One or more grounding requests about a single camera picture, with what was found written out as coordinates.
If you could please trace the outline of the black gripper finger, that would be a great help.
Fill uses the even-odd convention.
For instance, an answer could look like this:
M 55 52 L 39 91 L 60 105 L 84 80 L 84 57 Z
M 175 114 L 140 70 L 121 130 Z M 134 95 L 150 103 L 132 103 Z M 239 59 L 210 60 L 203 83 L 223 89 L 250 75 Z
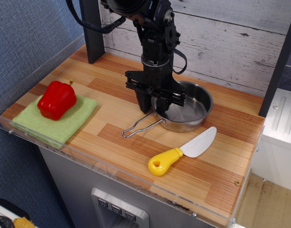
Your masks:
M 171 104 L 171 100 L 169 98 L 160 97 L 157 98 L 156 101 L 156 111 L 159 115 L 163 115 L 168 109 Z
M 151 107 L 151 96 L 143 89 L 136 89 L 136 98 L 140 110 L 147 113 Z

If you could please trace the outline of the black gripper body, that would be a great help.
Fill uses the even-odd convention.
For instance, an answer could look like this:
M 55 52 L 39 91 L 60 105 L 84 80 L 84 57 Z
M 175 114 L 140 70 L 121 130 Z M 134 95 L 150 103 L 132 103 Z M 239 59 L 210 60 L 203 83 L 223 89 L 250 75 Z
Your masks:
M 144 65 L 142 71 L 126 71 L 126 87 L 134 91 L 145 90 L 155 98 L 165 97 L 171 104 L 184 106 L 186 88 L 173 78 L 173 70 L 169 64 L 161 66 Z

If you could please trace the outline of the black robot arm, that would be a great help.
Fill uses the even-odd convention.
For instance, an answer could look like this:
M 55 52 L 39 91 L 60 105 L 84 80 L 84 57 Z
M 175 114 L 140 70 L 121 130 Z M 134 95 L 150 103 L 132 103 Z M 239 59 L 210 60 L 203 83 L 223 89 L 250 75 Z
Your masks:
M 104 8 L 133 22 L 143 48 L 142 71 L 126 71 L 126 86 L 135 90 L 140 109 L 146 113 L 154 106 L 164 114 L 171 104 L 183 106 L 187 90 L 173 78 L 174 54 L 180 33 L 168 0 L 102 0 Z

